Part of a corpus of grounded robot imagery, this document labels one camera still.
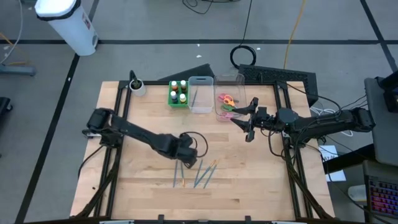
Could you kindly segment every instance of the wooden table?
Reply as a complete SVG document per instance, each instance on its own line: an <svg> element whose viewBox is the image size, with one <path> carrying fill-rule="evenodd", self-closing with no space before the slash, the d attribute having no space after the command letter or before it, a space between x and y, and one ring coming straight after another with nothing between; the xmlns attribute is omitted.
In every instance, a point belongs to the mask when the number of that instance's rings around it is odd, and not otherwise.
<svg viewBox="0 0 398 224"><path fill-rule="evenodd" d="M290 84L304 90L301 82ZM97 107L113 108L117 87L118 82L103 82ZM248 103L256 96L259 105L266 106L269 114L275 114L272 86L245 86L245 89ZM217 122L215 112L192 114L188 109L170 108L166 103L167 93L168 86L151 85L147 86L145 96L133 96L128 121L154 133L176 136L185 131L202 133L209 144L202 172L213 160L220 159L220 163L206 189L203 189L205 181L193 189L199 160L192 169L184 170L186 187L182 187L178 171L177 185L173 188L175 161L158 155L144 143L124 138L113 219L156 220L159 214L164 214L167 220L243 220L245 215L250 215L252 220L295 220L286 164L270 153L267 138L259 130L253 142L247 143L241 129L231 122ZM294 111L300 116L310 116L303 93L289 88L289 96ZM201 154L203 142L200 138L197 140ZM273 150L280 154L280 134L273 135L271 141ZM98 148L98 143L99 138L88 141L85 157ZM310 144L317 147L314 140ZM90 159L82 169L71 215L80 212L95 193L94 188L98 188L104 152ZM319 152L304 148L302 159L308 189L333 216ZM305 216L298 187L297 191L300 210ZM104 214L107 200L106 192L101 214Z"/></svg>

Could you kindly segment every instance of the gray floor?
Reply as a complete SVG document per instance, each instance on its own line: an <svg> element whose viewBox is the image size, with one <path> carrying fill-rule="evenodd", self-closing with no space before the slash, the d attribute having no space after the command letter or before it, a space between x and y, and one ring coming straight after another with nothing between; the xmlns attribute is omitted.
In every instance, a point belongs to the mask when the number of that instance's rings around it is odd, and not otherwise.
<svg viewBox="0 0 398 224"><path fill-rule="evenodd" d="M88 12L93 0L83 1ZM395 0L367 0L386 40L398 39ZM207 2L199 2L198 10ZM240 39L249 1L213 4L201 16L186 9L180 0L100 0L93 25L103 40ZM22 39L60 39L45 22L35 18L34 9L24 6L25 29ZM300 9L300 1L253 0L247 39L288 39ZM0 32L17 37L18 3L0 2ZM360 1L308 0L295 39L377 40ZM235 44L99 45L97 52L81 57L53 141L40 176L26 221L66 218L69 215L82 162L86 139L80 134L96 105L101 82L126 79L130 69L144 80L156 80L204 63L215 74L236 73L229 62ZM0 55L6 50L0 45ZM37 76L0 77L0 96L10 97L14 111L0 135L0 223L12 223L21 205L27 184L39 156L73 58L67 45L21 44L37 68ZM252 44L257 65L282 68L286 45ZM398 58L398 45L389 45ZM236 61L250 63L247 52L237 52ZM16 51L10 62L23 57ZM364 95L363 79L385 77L392 71L377 45L292 45L287 68L317 74L320 95L345 105ZM332 108L327 101L325 107ZM359 148L372 141L370 134L355 133L349 138L332 135L337 141ZM337 145L338 151L348 152ZM362 184L362 170L345 170L347 181L338 186ZM363 212L350 204L330 185L336 216L363 221Z"/></svg>

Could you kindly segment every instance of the transparent bin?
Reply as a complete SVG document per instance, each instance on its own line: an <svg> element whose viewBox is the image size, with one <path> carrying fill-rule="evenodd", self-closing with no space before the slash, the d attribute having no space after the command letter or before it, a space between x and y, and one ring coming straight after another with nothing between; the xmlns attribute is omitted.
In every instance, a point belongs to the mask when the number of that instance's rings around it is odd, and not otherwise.
<svg viewBox="0 0 398 224"><path fill-rule="evenodd" d="M190 77L188 79L188 106L192 113L211 113L214 106L214 79Z"/></svg>
<svg viewBox="0 0 398 224"><path fill-rule="evenodd" d="M229 111L231 105L224 102L225 95L231 96L235 108L247 107L246 92L244 90L244 76L217 75L215 76L215 106L217 121L230 121L231 118L240 118L243 115Z"/></svg>

